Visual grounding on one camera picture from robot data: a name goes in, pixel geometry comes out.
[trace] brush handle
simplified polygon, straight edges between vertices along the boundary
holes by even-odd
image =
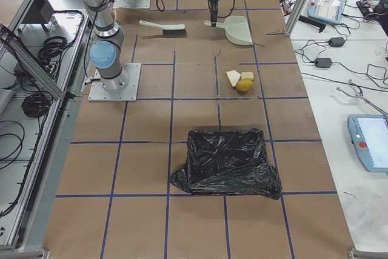
[[[205,25],[207,27],[211,27],[212,23],[210,21],[205,21]],[[216,22],[216,27],[219,28],[219,29],[224,29],[225,28],[225,24],[223,22]]]
[[[161,30],[184,30],[184,24],[155,24],[149,21],[139,21],[139,25],[144,25],[146,27],[153,27],[154,29]]]

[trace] power strip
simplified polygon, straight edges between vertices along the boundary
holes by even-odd
[[[360,1],[356,1],[356,5],[358,7],[358,9],[360,10],[361,14],[363,15],[363,17],[367,16],[368,14],[372,13],[373,12],[373,9],[370,8],[370,7],[365,7],[363,5],[361,5],[361,2]]]

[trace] power adapter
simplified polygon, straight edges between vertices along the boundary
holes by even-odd
[[[345,44],[345,39],[341,36],[337,38],[329,39],[329,46],[331,47],[342,47]]]
[[[333,64],[330,58],[317,58],[314,63],[317,68],[330,68]]]

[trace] lemon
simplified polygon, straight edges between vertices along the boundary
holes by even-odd
[[[251,89],[253,86],[253,82],[251,79],[244,78],[237,82],[236,84],[236,90],[240,92],[246,92],[249,89]]]

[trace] black plastic bag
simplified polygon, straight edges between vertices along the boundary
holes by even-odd
[[[264,195],[278,200],[278,171],[268,163],[262,130],[190,131],[186,165],[170,182],[194,195]]]

